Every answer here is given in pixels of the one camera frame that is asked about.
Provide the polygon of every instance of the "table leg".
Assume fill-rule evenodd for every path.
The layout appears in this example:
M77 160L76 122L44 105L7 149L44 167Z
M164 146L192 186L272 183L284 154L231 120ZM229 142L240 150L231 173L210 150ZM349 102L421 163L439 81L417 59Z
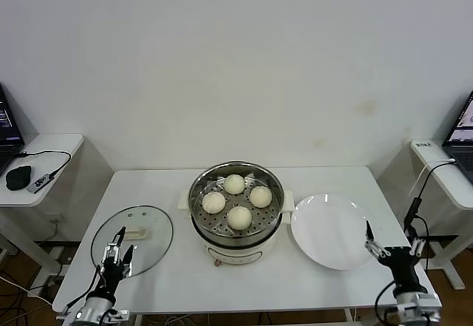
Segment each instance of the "table leg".
M51 273L58 273L61 265L35 244L9 217L0 211L0 234L11 241L20 251Z
M450 245L454 242L456 242L458 239L461 239L462 237L457 237L453 242L450 243ZM450 284L456 291L461 291L465 289L465 284L463 283L463 280L461 280L460 274L458 274L457 270L455 269L454 265L452 264L452 259L459 254L461 251L463 251L465 248L461 248L459 251L455 246L453 248L447 250L447 248L450 246L448 245L445 248L442 248L440 243L438 242L431 242L430 243L430 248L436 253L435 257L432 259L429 259L429 271L434 271L441 269L447 279L450 281ZM423 267L426 266L426 260L422 259L421 264Z
M12 245L12 243L5 239L2 235L0 235L0 248L7 250L10 256L15 256L18 253L17 247Z

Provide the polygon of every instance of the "white wall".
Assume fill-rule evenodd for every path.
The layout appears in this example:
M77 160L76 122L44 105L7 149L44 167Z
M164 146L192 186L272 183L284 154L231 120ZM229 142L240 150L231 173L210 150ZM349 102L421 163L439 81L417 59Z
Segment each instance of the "white wall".
M0 0L0 81L23 125L84 133L113 169L379 177L411 137L444 135L472 89L472 14L473 0Z

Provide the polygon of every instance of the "laptop keyboard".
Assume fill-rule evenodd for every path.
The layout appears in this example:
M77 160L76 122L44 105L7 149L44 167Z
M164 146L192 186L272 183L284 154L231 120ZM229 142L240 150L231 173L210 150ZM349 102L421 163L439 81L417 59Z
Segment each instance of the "laptop keyboard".
M473 171L473 152L455 152L453 158L461 163L466 171Z

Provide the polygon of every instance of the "computer mouse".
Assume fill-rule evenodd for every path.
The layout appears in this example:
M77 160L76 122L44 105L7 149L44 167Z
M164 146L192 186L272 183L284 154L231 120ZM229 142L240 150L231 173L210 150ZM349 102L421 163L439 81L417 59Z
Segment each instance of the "computer mouse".
M7 188L11 191L18 191L28 186L31 182L31 166L19 166L12 169L5 177Z

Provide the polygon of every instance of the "laptop screen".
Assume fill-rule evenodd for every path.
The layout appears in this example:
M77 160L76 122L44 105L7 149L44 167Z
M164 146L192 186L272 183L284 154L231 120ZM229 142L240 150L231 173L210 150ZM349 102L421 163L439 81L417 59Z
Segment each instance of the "laptop screen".
M0 87L0 145L23 144L23 138L16 126L7 99Z
M473 143L473 92L447 137L446 143Z

